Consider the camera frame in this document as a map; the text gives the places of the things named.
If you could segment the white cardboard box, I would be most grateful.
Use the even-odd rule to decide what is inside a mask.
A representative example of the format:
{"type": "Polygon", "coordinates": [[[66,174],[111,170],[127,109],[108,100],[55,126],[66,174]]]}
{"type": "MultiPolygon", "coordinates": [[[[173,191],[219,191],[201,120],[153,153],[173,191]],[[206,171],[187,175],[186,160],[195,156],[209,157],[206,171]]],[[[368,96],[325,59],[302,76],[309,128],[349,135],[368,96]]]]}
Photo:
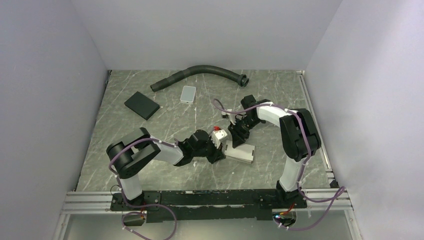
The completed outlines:
{"type": "Polygon", "coordinates": [[[240,161],[246,164],[252,164],[254,162],[255,149],[256,147],[250,144],[242,144],[234,148],[233,142],[228,140],[223,146],[223,153],[226,158],[240,161]]]}

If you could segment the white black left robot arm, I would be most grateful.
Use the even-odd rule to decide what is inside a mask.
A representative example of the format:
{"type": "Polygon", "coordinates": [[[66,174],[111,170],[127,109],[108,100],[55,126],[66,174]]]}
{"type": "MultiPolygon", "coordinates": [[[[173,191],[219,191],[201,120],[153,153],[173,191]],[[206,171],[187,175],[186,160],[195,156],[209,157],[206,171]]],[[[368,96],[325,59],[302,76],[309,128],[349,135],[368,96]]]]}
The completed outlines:
{"type": "Polygon", "coordinates": [[[124,194],[124,204],[131,210],[144,203],[143,189],[138,173],[151,161],[157,160],[176,167],[189,164],[193,158],[206,158],[211,164],[224,159],[222,142],[228,134],[215,127],[211,132],[196,130],[183,141],[169,143],[152,136],[144,127],[111,143],[106,154],[109,169],[117,178],[124,194]]]}

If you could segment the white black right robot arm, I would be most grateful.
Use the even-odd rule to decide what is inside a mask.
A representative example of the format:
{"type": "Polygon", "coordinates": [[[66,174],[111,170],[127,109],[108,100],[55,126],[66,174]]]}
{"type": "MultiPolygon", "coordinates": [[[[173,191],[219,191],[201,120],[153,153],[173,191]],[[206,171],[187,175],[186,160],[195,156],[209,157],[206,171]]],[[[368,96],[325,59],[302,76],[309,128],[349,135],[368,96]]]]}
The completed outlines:
{"type": "Polygon", "coordinates": [[[306,108],[286,109],[268,99],[256,100],[252,95],[241,100],[241,118],[228,126],[232,146],[237,148],[250,136],[250,130],[260,123],[279,127],[283,150],[287,156],[282,176],[276,184],[276,203],[289,207],[299,196],[300,178],[305,161],[322,146],[311,112],[306,108]]]}

